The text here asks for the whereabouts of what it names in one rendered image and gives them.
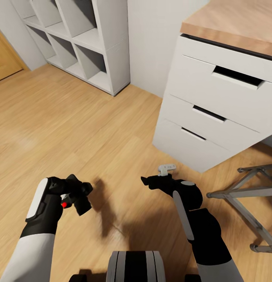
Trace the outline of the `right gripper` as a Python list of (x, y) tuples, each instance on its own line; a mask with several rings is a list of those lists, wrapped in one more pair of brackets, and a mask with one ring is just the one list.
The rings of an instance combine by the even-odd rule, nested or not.
[(149, 189), (154, 190), (159, 188), (163, 192), (165, 192), (164, 186), (166, 182), (170, 179), (172, 179), (172, 174), (168, 174), (167, 176), (163, 176), (163, 177), (158, 175), (150, 176), (148, 178), (141, 177), (141, 180), (144, 183), (144, 185), (145, 186), (149, 185)]

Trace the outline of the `digital camera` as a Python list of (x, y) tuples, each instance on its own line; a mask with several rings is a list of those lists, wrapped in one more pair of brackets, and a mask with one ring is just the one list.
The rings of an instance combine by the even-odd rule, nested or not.
[[(93, 187), (89, 182), (83, 182), (82, 185), (86, 188), (86, 191), (92, 192)], [(92, 208), (91, 203), (88, 201), (88, 194), (82, 198), (77, 198), (73, 193), (70, 193), (68, 197), (61, 201), (63, 208), (69, 208), (74, 204), (77, 213), (81, 216)]]

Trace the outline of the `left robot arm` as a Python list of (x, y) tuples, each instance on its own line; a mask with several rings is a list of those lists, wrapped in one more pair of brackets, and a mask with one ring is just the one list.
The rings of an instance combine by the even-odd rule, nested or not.
[(67, 179), (46, 177), (35, 192), (16, 248), (0, 282), (49, 282), (61, 201), (73, 193), (84, 198), (89, 191), (74, 174)]

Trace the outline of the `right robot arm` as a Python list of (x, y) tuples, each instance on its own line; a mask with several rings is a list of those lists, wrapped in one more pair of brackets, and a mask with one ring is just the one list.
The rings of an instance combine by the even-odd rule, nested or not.
[(149, 189), (160, 189), (173, 197), (193, 253), (202, 282), (244, 282), (221, 237), (221, 227), (207, 208), (200, 209), (202, 193), (196, 183), (174, 180), (167, 171), (176, 165), (160, 165), (158, 175), (141, 177)]

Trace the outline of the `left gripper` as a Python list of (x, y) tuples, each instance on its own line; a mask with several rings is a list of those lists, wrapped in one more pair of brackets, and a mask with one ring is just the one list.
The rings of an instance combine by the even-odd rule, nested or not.
[[(78, 180), (78, 178), (74, 174), (70, 174), (67, 179), (71, 180), (73, 183), (72, 191), (69, 193), (73, 193), (77, 198), (82, 197), (84, 198), (87, 194), (89, 194), (89, 191), (86, 191), (86, 188), (82, 185), (82, 183)], [(65, 194), (69, 194), (65, 193)]]

